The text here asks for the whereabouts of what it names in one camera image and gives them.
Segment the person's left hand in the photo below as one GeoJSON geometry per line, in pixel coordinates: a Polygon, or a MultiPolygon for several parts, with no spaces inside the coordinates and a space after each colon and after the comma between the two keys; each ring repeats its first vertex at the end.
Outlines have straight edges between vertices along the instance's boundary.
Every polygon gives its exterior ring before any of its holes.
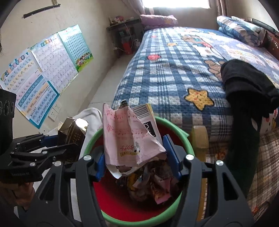
{"type": "Polygon", "coordinates": [[[1,182],[1,203],[9,208],[19,206],[28,210],[35,195],[34,183],[4,184],[1,182]]]}

